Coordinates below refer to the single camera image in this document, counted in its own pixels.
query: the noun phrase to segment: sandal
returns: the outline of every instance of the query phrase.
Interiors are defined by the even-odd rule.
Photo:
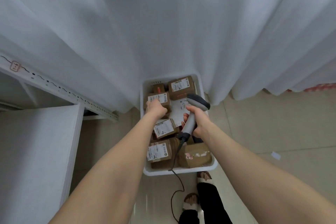
[[[192,196],[196,196],[196,202],[188,203],[187,199],[190,199]],[[183,201],[183,210],[195,210],[198,211],[200,209],[200,200],[196,193],[189,193]]]
[[[206,174],[209,177],[209,179],[204,179],[204,174]],[[197,182],[198,183],[205,182],[214,185],[213,180],[208,171],[197,172]]]

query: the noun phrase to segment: plastic basket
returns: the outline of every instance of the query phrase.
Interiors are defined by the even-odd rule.
[[[176,78],[180,78],[183,76],[188,76],[190,75],[195,83],[196,87],[196,93],[200,95],[202,98],[204,97],[204,91],[203,91],[203,86],[201,82],[200,75],[198,73],[193,73],[193,74],[174,74],[174,75],[167,75],[167,76],[162,76],[160,78],[150,78],[146,79],[141,83],[140,87],[140,116],[141,118],[145,114],[144,110],[144,97],[148,93],[151,93],[152,91],[152,86],[157,83],[167,83],[171,80],[174,80]],[[209,163],[208,165],[202,166],[202,167],[195,167],[195,168],[183,168],[183,167],[176,167],[174,168],[175,173],[177,174],[182,174],[182,173],[194,173],[194,172],[199,172],[199,171],[210,171],[214,170],[218,165],[218,162],[216,158],[212,154],[212,162]],[[143,173],[147,176],[157,176],[157,175],[170,175],[173,174],[172,171],[168,171],[168,169],[152,169],[151,164],[146,161],[145,167],[143,168]]]

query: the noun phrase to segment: forearm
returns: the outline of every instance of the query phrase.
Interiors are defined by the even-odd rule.
[[[334,223],[334,205],[232,140],[216,125],[209,124],[203,140],[259,224]]]
[[[94,165],[50,223],[127,223],[156,120],[146,114]]]

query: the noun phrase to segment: black pants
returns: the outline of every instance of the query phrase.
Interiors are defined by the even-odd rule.
[[[212,223],[231,223],[226,213],[216,186],[209,183],[198,183],[197,190],[199,202],[204,212],[204,222]],[[180,216],[179,224],[199,224],[196,210],[185,210]]]

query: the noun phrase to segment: barcode scanner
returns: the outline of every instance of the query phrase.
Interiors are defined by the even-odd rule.
[[[201,96],[194,93],[187,94],[187,101],[189,104],[200,108],[204,112],[210,109],[210,103],[205,101]],[[185,123],[182,131],[178,133],[177,138],[182,142],[186,142],[193,133],[195,126],[195,114],[193,112],[190,112],[188,120]]]

